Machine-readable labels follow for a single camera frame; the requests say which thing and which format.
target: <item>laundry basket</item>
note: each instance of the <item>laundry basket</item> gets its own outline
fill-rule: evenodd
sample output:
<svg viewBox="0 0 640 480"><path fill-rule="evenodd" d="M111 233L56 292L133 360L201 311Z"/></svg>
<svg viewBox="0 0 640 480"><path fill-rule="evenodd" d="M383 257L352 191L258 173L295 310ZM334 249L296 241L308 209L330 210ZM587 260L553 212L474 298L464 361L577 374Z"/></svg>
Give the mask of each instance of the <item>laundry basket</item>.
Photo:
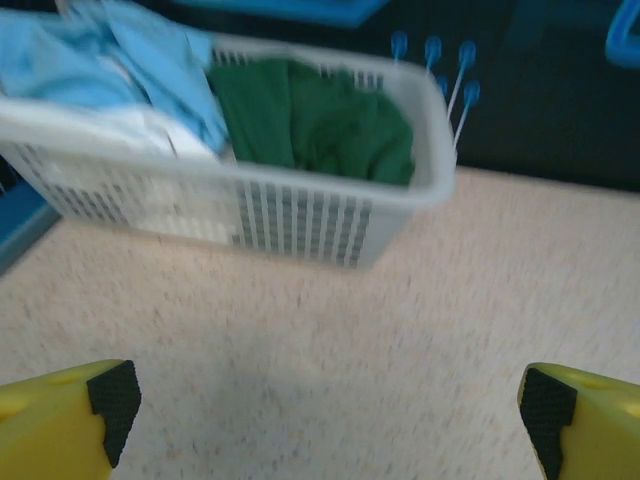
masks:
<svg viewBox="0 0 640 480"><path fill-rule="evenodd" d="M414 211L446 201L456 152L440 87L416 65L306 46L217 35L214 59L287 56L325 74L347 69L384 89L414 129L408 188L239 162L176 162L46 129L2 125L0 154L61 215L245 249L366 268Z"/></svg>

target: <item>yellow object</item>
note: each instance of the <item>yellow object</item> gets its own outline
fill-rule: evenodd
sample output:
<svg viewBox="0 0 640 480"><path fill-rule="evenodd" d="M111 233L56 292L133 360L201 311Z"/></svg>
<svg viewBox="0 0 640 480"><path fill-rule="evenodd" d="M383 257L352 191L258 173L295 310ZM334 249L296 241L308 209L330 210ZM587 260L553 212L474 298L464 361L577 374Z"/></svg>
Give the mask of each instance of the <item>yellow object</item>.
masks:
<svg viewBox="0 0 640 480"><path fill-rule="evenodd" d="M105 360L0 386L0 479L107 479L139 405L130 361ZM109 423L114 412L124 412L128 422L124 440L121 426Z"/></svg>
<svg viewBox="0 0 640 480"><path fill-rule="evenodd" d="M640 386L532 364L518 405L546 480L640 479Z"/></svg>

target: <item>green cloth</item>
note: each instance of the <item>green cloth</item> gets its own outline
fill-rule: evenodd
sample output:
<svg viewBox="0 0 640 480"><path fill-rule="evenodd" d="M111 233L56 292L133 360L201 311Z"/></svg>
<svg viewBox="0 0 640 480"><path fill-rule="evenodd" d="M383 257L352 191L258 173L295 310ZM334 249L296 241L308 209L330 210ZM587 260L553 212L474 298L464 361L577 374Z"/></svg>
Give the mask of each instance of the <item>green cloth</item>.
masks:
<svg viewBox="0 0 640 480"><path fill-rule="evenodd" d="M213 66L207 73L236 158L392 185L413 175L413 132L378 91L354 86L346 71L270 58Z"/></svg>

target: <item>basket handle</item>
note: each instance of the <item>basket handle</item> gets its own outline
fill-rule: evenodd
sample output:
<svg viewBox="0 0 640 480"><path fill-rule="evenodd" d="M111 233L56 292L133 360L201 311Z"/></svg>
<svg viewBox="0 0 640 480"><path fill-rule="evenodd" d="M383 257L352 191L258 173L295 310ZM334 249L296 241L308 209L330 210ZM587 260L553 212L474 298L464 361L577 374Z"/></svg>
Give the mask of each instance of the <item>basket handle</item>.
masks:
<svg viewBox="0 0 640 480"><path fill-rule="evenodd" d="M631 28L640 18L640 0L625 0L611 22L605 55L619 67L640 68L640 35L632 35Z"/></svg>

